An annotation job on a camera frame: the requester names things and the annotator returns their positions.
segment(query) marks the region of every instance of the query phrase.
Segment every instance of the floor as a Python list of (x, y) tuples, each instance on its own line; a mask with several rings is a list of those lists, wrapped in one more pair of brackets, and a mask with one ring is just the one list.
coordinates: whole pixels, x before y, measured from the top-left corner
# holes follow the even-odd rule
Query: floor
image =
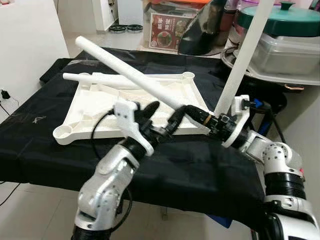
[[(81, 50), (75, 45), (79, 34), (65, 33), (65, 41), (74, 58)], [(142, 33), (107, 32), (84, 34), (102, 47), (139, 49)], [(17, 183), (0, 185), (0, 203)], [(0, 207), (1, 240), (69, 240), (77, 210), (78, 192), (65, 189), (21, 184)], [(112, 240), (249, 240), (250, 230), (233, 221), (229, 229), (204, 214), (168, 209), (163, 220), (160, 207), (134, 202), (129, 218), (112, 235)]]

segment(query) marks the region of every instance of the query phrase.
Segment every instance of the red label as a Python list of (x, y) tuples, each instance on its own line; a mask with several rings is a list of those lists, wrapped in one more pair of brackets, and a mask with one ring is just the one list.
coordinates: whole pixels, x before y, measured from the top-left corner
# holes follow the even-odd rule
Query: red label
[(178, 50), (181, 37), (192, 18), (184, 16), (151, 14), (150, 48)]

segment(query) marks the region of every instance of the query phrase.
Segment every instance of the white rod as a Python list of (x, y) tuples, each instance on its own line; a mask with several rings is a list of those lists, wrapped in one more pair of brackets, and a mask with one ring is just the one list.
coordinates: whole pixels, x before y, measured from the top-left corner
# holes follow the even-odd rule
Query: white rod
[(215, 116), (228, 112), (258, 45), (261, 34), (264, 31), (274, 3), (275, 0), (260, 0), (238, 57), (236, 58), (229, 78), (215, 107)]
[(93, 83), (93, 84), (102, 84), (102, 85), (107, 85), (113, 88), (141, 89), (139, 86), (137, 86), (136, 84), (134, 84), (129, 80), (120, 80), (120, 79), (113, 80), (113, 79), (105, 79), (99, 76), (73, 74), (73, 73), (64, 73), (62, 77), (65, 80), (73, 80), (73, 81)]
[(83, 36), (78, 36), (75, 40), (75, 44), (171, 108), (178, 109), (183, 105), (177, 100), (174, 93), (165, 89), (161, 84), (150, 77), (147, 77), (142, 72), (97, 46), (93, 42), (85, 39)]

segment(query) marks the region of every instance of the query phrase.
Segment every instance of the black tablecloth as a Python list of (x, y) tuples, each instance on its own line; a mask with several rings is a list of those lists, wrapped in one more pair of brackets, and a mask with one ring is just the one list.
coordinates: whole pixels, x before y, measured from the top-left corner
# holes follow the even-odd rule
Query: black tablecloth
[[(146, 74), (195, 73), (195, 84), (211, 110), (225, 84), (216, 77), (219, 59), (108, 50)], [(84, 52), (62, 72), (115, 74)], [(77, 86), (58, 73), (0, 125), (1, 181), (79, 190), (93, 174), (98, 160), (88, 140), (62, 146), (52, 135), (63, 123)], [(118, 141), (98, 139), (100, 154)], [(145, 158), (130, 189), (135, 201), (229, 217), (254, 229), (263, 213), (264, 194), (255, 165), (203, 135), (175, 136), (160, 144)]]

